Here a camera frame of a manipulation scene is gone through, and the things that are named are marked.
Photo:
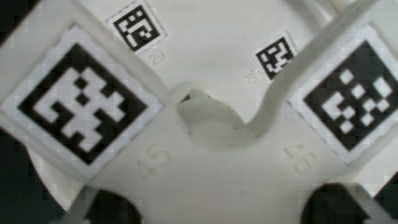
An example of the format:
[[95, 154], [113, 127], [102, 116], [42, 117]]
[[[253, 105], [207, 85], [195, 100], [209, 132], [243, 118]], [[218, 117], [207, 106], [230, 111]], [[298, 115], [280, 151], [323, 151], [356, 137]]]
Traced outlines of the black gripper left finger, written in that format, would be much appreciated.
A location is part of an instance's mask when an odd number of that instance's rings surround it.
[[115, 193], [83, 188], [58, 224], [141, 224], [141, 215]]

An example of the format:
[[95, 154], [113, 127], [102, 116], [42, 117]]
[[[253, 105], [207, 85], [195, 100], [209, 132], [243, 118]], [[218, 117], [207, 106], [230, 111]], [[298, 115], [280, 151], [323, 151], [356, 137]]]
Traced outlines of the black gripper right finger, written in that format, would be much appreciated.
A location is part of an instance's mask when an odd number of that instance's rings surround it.
[[300, 224], [385, 224], [385, 212], [356, 183], [328, 183], [305, 202]]

